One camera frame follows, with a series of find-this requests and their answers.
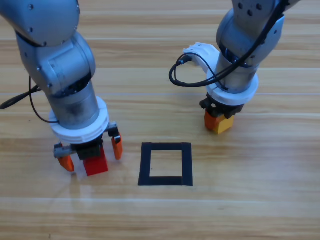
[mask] black cable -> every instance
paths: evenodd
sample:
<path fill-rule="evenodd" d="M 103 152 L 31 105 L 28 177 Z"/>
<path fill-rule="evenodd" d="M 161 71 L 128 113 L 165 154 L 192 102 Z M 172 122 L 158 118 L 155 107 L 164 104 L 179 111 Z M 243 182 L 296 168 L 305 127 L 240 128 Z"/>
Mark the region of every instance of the black cable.
<path fill-rule="evenodd" d="M 289 0 L 282 0 L 275 8 L 272 16 L 270 17 L 269 21 L 267 22 L 267 24 L 265 25 L 262 33 L 260 34 L 260 36 L 257 38 L 257 40 L 255 41 L 255 43 L 253 44 L 253 46 L 251 47 L 251 49 L 245 54 L 243 55 L 238 61 L 236 61 L 235 63 L 233 63 L 232 65 L 230 65 L 229 67 L 225 68 L 224 70 L 222 70 L 221 72 L 214 74 L 212 69 L 209 68 L 209 70 L 213 73 L 213 77 L 210 77 L 204 81 L 201 82 L 197 82 L 197 83 L 185 83 L 185 82 L 181 82 L 177 79 L 177 75 L 176 75 L 176 68 L 181 65 L 179 64 L 179 61 L 187 55 L 197 55 L 195 53 L 189 52 L 189 53 L 184 53 L 183 55 L 181 55 L 176 64 L 171 68 L 170 72 L 169 72 L 169 79 L 170 81 L 179 87 L 186 87 L 186 88 L 199 88 L 199 87 L 205 87 L 217 82 L 220 82 L 221 80 L 223 80 L 224 78 L 226 78 L 229 74 L 231 74 L 232 72 L 234 72 L 238 67 L 240 67 L 242 64 L 244 64 L 246 62 L 246 60 L 251 56 L 251 54 L 262 44 L 262 42 L 266 39 L 266 37 L 268 36 L 268 33 L 270 32 L 270 30 L 273 28 L 273 26 L 276 24 L 276 22 L 279 20 L 279 18 L 282 16 L 282 14 L 284 13 L 287 5 L 288 5 Z"/>
<path fill-rule="evenodd" d="M 31 89 L 31 76 L 29 76 L 29 97 L 30 97 L 30 103 L 31 103 L 31 106 L 32 106 L 32 109 L 35 113 L 35 115 L 37 115 L 37 117 L 44 121 L 45 123 L 48 123 L 48 124 L 58 124 L 59 122 L 58 121 L 48 121 L 48 120 L 45 120 L 43 119 L 37 112 L 36 108 L 35 108 L 35 105 L 34 105 L 34 101 L 32 100 L 32 89 Z"/>
<path fill-rule="evenodd" d="M 35 86 L 31 89 L 31 93 L 36 93 L 36 92 L 40 92 L 41 89 L 38 86 Z M 10 108 L 11 106 L 15 105 L 16 103 L 20 102 L 21 100 L 25 99 L 26 97 L 28 97 L 30 94 L 30 91 L 25 92 L 19 96 L 16 96 L 14 98 L 11 98 L 10 100 L 4 102 L 3 104 L 0 105 L 0 110 L 4 110 L 7 108 Z"/>

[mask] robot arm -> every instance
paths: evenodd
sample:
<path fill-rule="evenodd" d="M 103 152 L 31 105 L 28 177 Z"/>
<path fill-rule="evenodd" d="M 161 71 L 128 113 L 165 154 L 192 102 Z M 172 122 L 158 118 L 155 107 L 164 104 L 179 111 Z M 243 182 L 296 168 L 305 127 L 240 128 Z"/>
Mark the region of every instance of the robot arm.
<path fill-rule="evenodd" d="M 184 49 L 184 57 L 179 58 L 169 77 L 181 87 L 206 86 L 207 98 L 200 106 L 206 110 L 207 128 L 218 129 L 222 121 L 233 118 L 254 97 L 259 86 L 256 72 L 281 39 L 283 13 L 299 1 L 232 0 L 233 8 L 223 18 L 216 34 L 220 51 L 199 42 Z M 173 71 L 187 61 L 200 65 L 207 80 L 191 84 L 173 80 Z"/>
<path fill-rule="evenodd" d="M 35 90 L 44 91 L 51 105 L 46 122 L 61 142 L 70 144 L 57 144 L 54 156 L 71 172 L 70 155 L 75 153 L 88 175 L 107 171 L 102 136 L 108 132 L 112 137 L 116 159 L 122 155 L 122 139 L 117 125 L 109 122 L 107 105 L 93 88 L 96 63 L 90 46 L 77 32 L 78 0 L 1 0 L 0 15 L 15 30 L 23 65 L 37 84 Z M 31 93 L 30 87 L 22 96 L 29 95 L 33 106 Z"/>

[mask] red block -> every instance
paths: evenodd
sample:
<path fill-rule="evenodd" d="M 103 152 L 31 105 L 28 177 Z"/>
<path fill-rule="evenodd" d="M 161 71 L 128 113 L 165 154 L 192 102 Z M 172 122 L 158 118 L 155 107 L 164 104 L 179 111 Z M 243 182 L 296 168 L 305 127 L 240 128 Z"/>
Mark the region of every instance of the red block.
<path fill-rule="evenodd" d="M 103 146 L 100 148 L 100 156 L 83 160 L 83 165 L 88 176 L 108 172 L 107 158 Z"/>

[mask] black square outline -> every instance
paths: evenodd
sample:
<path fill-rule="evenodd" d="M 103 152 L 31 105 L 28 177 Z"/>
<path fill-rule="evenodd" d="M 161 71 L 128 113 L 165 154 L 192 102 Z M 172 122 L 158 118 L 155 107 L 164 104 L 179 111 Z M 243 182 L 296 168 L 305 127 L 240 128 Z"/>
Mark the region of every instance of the black square outline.
<path fill-rule="evenodd" d="M 150 176 L 152 151 L 181 151 L 182 176 Z M 143 142 L 138 186 L 193 186 L 191 143 Z"/>

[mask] table surface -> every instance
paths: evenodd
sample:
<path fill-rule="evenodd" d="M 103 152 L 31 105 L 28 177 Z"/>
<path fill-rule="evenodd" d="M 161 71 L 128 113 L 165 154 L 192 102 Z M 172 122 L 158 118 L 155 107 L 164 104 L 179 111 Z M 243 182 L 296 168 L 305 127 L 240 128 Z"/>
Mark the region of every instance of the table surface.
<path fill-rule="evenodd" d="M 0 239 L 319 240 L 320 1 L 286 14 L 282 39 L 261 64 L 258 93 L 234 126 L 204 127 L 204 88 L 171 84 L 183 48 L 217 46 L 231 0 L 80 0 L 79 32 L 96 57 L 96 94 L 123 136 L 109 172 L 87 177 L 53 157 L 57 142 L 28 99 L 0 111 Z M 183 66 L 180 79 L 204 79 Z M 11 27 L 0 20 L 0 101 L 28 89 Z M 50 110 L 34 95 L 43 117 Z M 143 142 L 192 143 L 193 187 L 138 186 Z M 180 176 L 181 153 L 152 153 L 152 176 Z"/>

